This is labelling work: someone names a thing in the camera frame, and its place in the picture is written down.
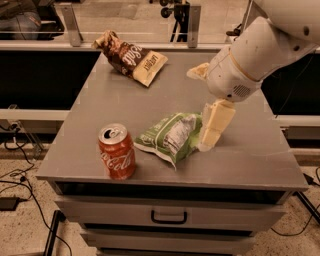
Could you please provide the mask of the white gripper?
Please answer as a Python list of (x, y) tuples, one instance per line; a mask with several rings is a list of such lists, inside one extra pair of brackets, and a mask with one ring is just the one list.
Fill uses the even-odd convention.
[(229, 46), (222, 48), (210, 63), (202, 63), (189, 69), (187, 76), (191, 79), (206, 80), (209, 91), (216, 98), (222, 98), (213, 104), (206, 104), (202, 112), (202, 127), (197, 148), (206, 152), (216, 145), (232, 121), (235, 115), (232, 102), (247, 99), (261, 87), (262, 81), (245, 73)]

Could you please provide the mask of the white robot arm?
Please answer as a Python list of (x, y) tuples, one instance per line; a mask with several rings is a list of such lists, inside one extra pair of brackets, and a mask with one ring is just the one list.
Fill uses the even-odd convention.
[(215, 146), (235, 114), (234, 104), (260, 89), (263, 80), (320, 46), (320, 0), (252, 0), (255, 19), (208, 63), (187, 72), (204, 81), (216, 100), (202, 112), (197, 148)]

